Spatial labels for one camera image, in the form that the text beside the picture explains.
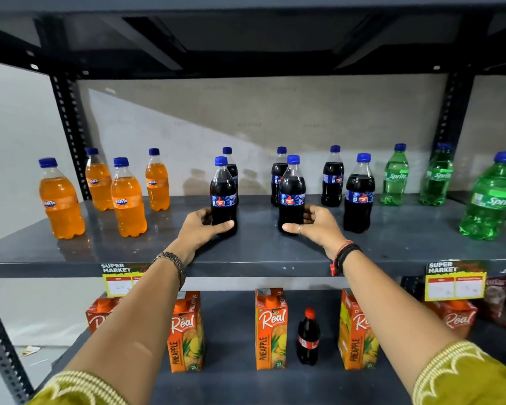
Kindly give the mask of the person's right forearm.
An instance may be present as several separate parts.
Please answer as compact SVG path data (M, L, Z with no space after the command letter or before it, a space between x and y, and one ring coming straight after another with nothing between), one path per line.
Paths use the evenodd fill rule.
M350 252L343 272L387 359L412 394L420 372L442 348L459 340L457 334L362 251Z

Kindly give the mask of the green embroidered left sleeve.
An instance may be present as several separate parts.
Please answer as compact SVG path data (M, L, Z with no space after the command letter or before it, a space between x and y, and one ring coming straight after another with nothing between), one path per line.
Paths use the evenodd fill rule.
M129 405L106 381L66 370L52 376L26 405Z

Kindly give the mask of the yellow shelf price tag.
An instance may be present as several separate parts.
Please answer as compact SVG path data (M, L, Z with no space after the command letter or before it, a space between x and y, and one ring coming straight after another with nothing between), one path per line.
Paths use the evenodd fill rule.
M107 296L114 298L127 295L144 276L150 265L149 262L100 264Z
M478 260L447 260L425 268L424 301L481 299L485 295L486 263Z

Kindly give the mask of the green soda bottle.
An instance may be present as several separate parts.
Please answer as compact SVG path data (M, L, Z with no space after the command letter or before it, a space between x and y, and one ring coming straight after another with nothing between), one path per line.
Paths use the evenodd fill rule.
M475 240L496 239L506 221L506 151L476 181L459 232Z
M420 186L420 204L440 206L444 203L453 174L452 145L438 143Z
M410 171L409 162L405 155L406 144L394 145L394 153L387 162L384 170L383 192L380 202L386 206L401 206Z

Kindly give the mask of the brown snack packet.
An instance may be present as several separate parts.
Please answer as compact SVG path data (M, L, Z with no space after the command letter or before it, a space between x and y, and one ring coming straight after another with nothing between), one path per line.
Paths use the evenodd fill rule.
M506 303L506 276L488 277L480 309L483 318L498 325L504 322L503 312Z

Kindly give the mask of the orange pineapple juice carton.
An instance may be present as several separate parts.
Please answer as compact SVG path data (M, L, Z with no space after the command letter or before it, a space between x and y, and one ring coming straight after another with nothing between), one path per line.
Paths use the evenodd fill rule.
M204 329L199 291L179 291L168 337L172 373L199 372L204 361Z
M345 288L340 306L338 349L346 370L376 367L378 339L351 290Z
M466 339L478 314L478 308L468 300L424 301L447 327Z
M123 297L100 297L86 310L90 333L93 334L120 303Z
M282 288L255 290L257 370L284 369L287 359L288 303Z

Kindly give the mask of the person's right hand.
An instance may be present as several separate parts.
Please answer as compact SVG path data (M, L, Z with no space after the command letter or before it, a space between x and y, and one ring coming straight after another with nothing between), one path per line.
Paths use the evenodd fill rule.
M305 237L321 246L329 259L334 260L338 252L350 243L327 208L306 204L303 217L304 224L313 225L313 233Z

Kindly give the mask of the person's left hand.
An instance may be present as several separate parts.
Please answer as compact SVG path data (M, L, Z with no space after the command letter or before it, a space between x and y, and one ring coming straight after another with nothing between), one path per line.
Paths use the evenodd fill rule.
M213 239L210 229L211 222L211 208L202 208L189 213L182 224L178 237L164 252L173 253L184 266L189 265L194 259L196 251Z

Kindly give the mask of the small red-capped cola bottle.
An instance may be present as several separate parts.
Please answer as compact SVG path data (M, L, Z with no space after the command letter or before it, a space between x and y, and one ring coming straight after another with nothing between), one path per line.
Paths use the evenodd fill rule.
M305 309L305 317L298 325L297 356L300 363L314 366L318 361L320 329L313 308Z

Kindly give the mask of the orange soda bottle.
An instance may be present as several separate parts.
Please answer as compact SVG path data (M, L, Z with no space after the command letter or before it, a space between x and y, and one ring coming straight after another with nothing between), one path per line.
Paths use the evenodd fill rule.
M83 235L85 222L73 184L58 169L55 158L44 157L38 163L43 172L39 195L54 237L72 239Z
M129 170L126 157L115 157L114 177L110 187L113 207L122 237L137 238L147 231L142 189L137 178Z
M99 211L113 210L110 193L112 177L106 164L99 156L97 148L85 148L87 164L85 174L94 207Z
M146 183L150 208L155 211L166 211L170 206L169 178L158 148L150 148L149 163L146 167Z

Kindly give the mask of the dark grey metal shelf rack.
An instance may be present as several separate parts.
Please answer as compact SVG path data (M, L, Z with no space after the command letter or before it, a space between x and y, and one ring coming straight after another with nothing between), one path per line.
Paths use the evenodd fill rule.
M47 27L54 25L60 27L63 23L62 16L75 16L84 14L93 14L103 19L111 19L109 26L117 25L114 31L126 31L122 34L135 35L142 37L146 41L144 44L139 45L138 49L144 51L144 54L150 55L152 60L159 60L160 66L166 68L160 72L143 73L140 70L125 70L120 69L115 75L123 75L127 79L189 79L189 78L239 78L239 77L271 77L271 76L310 76L310 75L328 75L328 63L322 67L320 64L315 67L314 62L307 67L305 64L295 68L284 67L284 63L294 65L294 58L291 56L299 56L302 54L311 56L317 54L314 52L247 52L245 55L259 55L259 62L273 62L273 68L270 65L259 67L247 67L247 65L239 69L232 69L224 67L223 69L213 69L204 67L201 69L183 69L183 65L179 59L174 59L172 54L169 55L165 49L161 49L150 41L144 33L135 29L135 27L128 24L122 17L135 17L137 15L151 19L153 15L161 14L192 14L196 15L228 15L228 14L254 14L267 15L270 12L275 13L297 13L298 15L305 15L306 13L330 13L339 11L343 13L364 13L366 19L363 30L357 30L358 33L355 38L350 38L351 35L343 39L346 44L342 49L336 49L336 52L331 53L337 58L337 66L333 71L338 71L338 66L359 48L369 42L374 36L384 31L392 22L391 20L398 20L402 15L412 15L418 13L459 13L468 21L468 28L476 28L478 30L480 23L485 23L486 18L490 15L493 18L497 13L506 13L506 0L0 0L0 20L6 20L11 17L29 17L33 18L36 23L34 26L36 30L41 26L44 43L48 41ZM62 37L66 42L66 33L63 30L58 38ZM35 55L30 55L34 52L27 47L22 47L28 41L14 41L14 35L4 33L0 35L0 64L12 65L17 69L29 70L29 64L35 64L31 60L25 59L31 57L41 65L39 71L45 75L51 75L53 78L57 75L58 83L71 81L71 77L66 74L67 71L76 71L75 77L84 80L82 76L87 75L88 80L90 77L95 77L96 80L102 79L106 75L106 71L114 71L115 67L111 69L103 69L102 67L89 67L82 66L78 62L76 52L66 53L65 49L61 49L61 44L58 41L50 40L47 47L36 48ZM290 54L290 58L277 58L277 54ZM264 262L261 260L246 261L243 258L249 257L247 253L238 253L238 261L229 262L216 262L201 260L200 272L198 274L201 278L219 277L219 278L297 278L309 276L308 270L312 270L312 261L303 261L304 268L299 268L297 274L283 274L284 266L279 266L276 262ZM88 262L79 260L75 261L0 261L0 279L42 279L42 278L81 278L81 277L94 277L98 274L103 274L102 268L96 268L95 262ZM319 275L312 274L309 277L319 277ZM13 388L9 388L11 395L17 403L26 403L26 401L33 395L34 389L25 373L22 365L16 368L15 361L18 362L17 354L13 355L13 359L8 359L7 362L0 363L0 373L6 384L11 384Z

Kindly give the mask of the blue-capped cola bottle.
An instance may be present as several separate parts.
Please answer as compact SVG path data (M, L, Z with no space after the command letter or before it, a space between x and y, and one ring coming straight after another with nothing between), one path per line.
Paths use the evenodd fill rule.
M278 230L284 224L303 224L305 210L306 185L303 174L299 170L300 157L288 156L288 168L281 178L278 193Z
M324 165L321 202L325 207L339 207L343 201L344 163L340 151L339 145L332 145Z
M223 147L222 148L222 154L227 158L227 169L229 170L229 173L231 174L233 181L236 186L236 191L238 193L238 169L236 166L236 162L234 162L234 158L232 157L232 148L231 147Z
M237 231L237 189L234 179L228 170L228 159L225 156L215 158L216 173L210 184L210 202L212 225L233 221L234 226L229 231L219 234L229 238Z
M357 165L347 179L343 217L345 231L363 233L370 228L376 191L370 161L370 153L359 153Z
M279 146L277 148L276 160L271 168L271 204L278 207L279 202L279 184L281 182L283 174L288 168L287 161L287 148Z

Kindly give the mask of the person's left forearm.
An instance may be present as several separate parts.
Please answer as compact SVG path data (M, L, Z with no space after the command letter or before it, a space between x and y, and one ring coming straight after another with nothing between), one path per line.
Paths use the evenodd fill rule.
M148 405L180 284L174 263L157 259L65 370L101 378L130 405Z

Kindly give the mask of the green embroidered sleeve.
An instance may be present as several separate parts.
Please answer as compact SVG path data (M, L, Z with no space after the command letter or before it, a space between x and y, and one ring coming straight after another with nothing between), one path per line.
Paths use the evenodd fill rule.
M413 405L506 405L506 366L476 344L452 343L419 374Z
M52 376L26 405L129 405L106 381L66 370Z

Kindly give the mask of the green embroidered right sleeve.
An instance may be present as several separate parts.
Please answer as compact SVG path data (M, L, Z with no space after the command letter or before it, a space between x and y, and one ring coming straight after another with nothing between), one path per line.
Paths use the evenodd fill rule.
M506 366L476 344L452 343L419 374L413 405L506 405Z

